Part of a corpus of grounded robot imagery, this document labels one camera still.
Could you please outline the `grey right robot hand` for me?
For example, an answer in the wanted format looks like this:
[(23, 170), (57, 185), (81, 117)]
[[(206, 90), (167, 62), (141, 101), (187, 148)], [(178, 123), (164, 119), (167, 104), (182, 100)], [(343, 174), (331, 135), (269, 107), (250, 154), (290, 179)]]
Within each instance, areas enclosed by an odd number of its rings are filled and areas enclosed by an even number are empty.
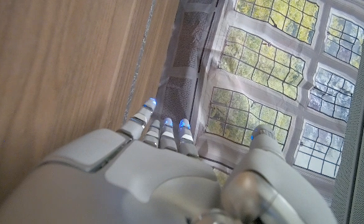
[(335, 223), (320, 193), (259, 125), (220, 185), (190, 124), (152, 120), (150, 98), (116, 131), (50, 153), (0, 206), (0, 223)]

